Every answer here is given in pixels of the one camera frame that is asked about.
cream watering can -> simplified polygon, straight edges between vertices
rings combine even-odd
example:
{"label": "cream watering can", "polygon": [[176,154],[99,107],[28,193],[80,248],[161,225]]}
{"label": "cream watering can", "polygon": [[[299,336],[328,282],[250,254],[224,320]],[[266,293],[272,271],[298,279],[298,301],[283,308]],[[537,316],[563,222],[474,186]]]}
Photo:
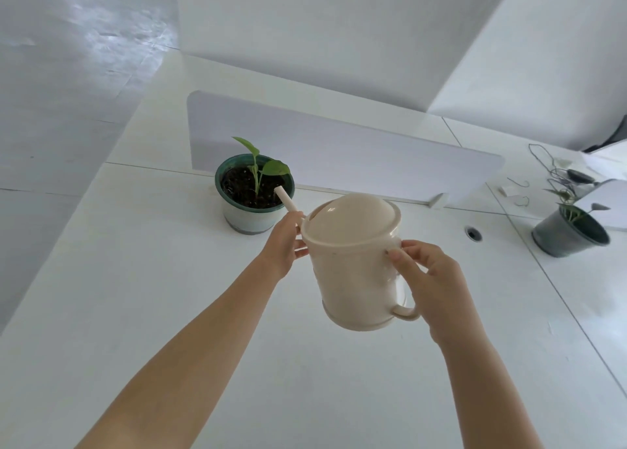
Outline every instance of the cream watering can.
{"label": "cream watering can", "polygon": [[[296,210],[284,200],[287,210]],[[401,211],[392,202],[351,193],[313,210],[300,227],[309,248],[322,305],[334,323],[353,331],[372,331],[394,318],[416,320],[416,308],[404,307],[402,278],[386,256],[401,246]]]}

white wall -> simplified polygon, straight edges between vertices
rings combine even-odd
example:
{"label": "white wall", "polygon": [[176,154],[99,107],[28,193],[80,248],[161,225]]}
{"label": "white wall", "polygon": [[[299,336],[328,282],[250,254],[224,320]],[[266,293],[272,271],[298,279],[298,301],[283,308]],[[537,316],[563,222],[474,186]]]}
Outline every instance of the white wall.
{"label": "white wall", "polygon": [[179,0],[185,53],[426,111],[500,0]]}
{"label": "white wall", "polygon": [[627,114],[627,0],[504,0],[430,113],[579,148]]}

plant pot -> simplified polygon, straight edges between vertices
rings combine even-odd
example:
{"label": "plant pot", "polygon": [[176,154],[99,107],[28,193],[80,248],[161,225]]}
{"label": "plant pot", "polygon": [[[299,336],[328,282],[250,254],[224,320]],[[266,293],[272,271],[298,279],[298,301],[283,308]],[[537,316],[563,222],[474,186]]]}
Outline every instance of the plant pot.
{"label": "plant pot", "polygon": [[531,236],[546,254],[563,258],[593,246],[609,245],[605,228],[590,215],[575,222],[566,218],[564,207],[558,208],[536,225]]}
{"label": "plant pot", "polygon": [[[257,165],[261,170],[263,165],[271,160],[269,157],[257,156]],[[224,174],[235,167],[247,167],[253,164],[253,156],[251,154],[240,154],[233,156],[217,168],[215,175],[216,189],[223,199],[222,212],[226,222],[231,228],[238,233],[244,235],[257,235],[263,231],[270,230],[275,223],[285,215],[285,207],[283,204],[272,208],[251,208],[241,205],[232,200],[222,188],[222,178]],[[294,197],[294,179],[290,174],[282,175],[284,184],[283,188],[291,197]]]}

gray floor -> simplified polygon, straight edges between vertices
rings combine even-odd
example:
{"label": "gray floor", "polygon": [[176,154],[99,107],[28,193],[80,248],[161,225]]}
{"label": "gray floor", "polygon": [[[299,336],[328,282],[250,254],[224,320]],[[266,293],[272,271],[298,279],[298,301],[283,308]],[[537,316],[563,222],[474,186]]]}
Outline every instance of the gray floor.
{"label": "gray floor", "polygon": [[0,0],[0,332],[177,47],[176,0]]}

right hand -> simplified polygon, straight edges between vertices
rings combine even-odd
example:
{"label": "right hand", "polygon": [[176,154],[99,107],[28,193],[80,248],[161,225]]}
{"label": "right hand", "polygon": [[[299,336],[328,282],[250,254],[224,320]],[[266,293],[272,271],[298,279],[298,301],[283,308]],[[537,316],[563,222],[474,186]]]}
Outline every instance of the right hand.
{"label": "right hand", "polygon": [[407,281],[435,343],[443,348],[486,340],[459,263],[440,247],[422,241],[403,240],[401,247],[388,250],[388,256]]}

